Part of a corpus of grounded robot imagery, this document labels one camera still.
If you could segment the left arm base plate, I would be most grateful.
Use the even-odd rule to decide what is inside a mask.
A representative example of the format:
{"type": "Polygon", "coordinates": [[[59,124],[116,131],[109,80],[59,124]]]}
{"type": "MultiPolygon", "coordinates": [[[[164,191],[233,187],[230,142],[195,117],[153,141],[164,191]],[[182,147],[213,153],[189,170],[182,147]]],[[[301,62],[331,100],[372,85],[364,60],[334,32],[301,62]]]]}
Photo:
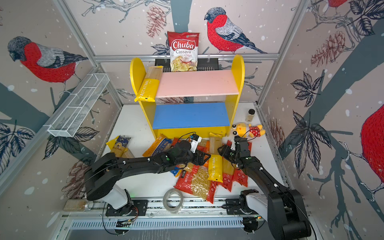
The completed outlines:
{"type": "Polygon", "coordinates": [[[122,208],[116,210],[110,204],[106,208],[106,217],[145,216],[148,208],[148,200],[131,200],[122,208]]]}

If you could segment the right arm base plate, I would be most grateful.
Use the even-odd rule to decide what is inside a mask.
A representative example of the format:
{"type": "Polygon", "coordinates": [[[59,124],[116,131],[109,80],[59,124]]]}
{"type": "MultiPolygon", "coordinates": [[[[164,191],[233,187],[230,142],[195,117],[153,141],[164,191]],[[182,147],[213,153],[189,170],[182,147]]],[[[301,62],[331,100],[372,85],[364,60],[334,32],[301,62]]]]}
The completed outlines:
{"type": "Polygon", "coordinates": [[[268,216],[267,199],[258,196],[247,196],[245,199],[226,199],[222,208],[227,215],[260,215],[263,218],[268,216]]]}

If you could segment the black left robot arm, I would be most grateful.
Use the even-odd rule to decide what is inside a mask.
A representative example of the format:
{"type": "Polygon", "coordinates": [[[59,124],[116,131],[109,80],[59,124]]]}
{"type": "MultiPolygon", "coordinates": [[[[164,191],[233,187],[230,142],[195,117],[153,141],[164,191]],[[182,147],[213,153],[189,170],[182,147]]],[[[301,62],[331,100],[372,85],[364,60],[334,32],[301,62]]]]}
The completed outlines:
{"type": "Polygon", "coordinates": [[[188,141],[181,141],[154,156],[133,159],[105,154],[85,172],[87,200],[104,201],[115,210],[125,207],[131,200],[126,190],[116,186],[117,181],[141,174],[162,174],[188,163],[202,166],[211,158],[208,153],[191,151],[191,147],[188,141]]]}

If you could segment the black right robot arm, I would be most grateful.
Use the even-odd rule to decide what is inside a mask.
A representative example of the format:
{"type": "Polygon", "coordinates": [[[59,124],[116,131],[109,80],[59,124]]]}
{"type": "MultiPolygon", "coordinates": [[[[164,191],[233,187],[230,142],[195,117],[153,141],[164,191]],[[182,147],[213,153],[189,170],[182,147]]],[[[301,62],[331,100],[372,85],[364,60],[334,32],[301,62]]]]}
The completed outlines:
{"type": "Polygon", "coordinates": [[[312,235],[312,224],[308,219],[303,197],[297,190],[291,190],[280,184],[252,156],[246,139],[235,137],[235,149],[223,145],[218,153],[224,159],[238,166],[261,189],[265,198],[256,190],[247,190],[243,194],[247,211],[255,211],[269,225],[276,240],[296,240],[312,235]]]}

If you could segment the yellow Pastatime spaghetti bag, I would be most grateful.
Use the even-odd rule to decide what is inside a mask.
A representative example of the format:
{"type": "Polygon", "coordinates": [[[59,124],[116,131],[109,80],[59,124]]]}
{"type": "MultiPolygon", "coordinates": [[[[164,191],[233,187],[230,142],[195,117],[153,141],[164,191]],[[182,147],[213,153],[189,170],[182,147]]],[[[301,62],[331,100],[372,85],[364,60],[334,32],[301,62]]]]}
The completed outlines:
{"type": "Polygon", "coordinates": [[[164,71],[163,68],[163,66],[149,67],[139,89],[139,93],[136,94],[135,102],[154,103],[156,101],[157,91],[164,71]]]}
{"type": "Polygon", "coordinates": [[[223,145],[222,135],[210,133],[209,177],[208,180],[223,182],[223,157],[219,153],[219,148],[223,145]]]}

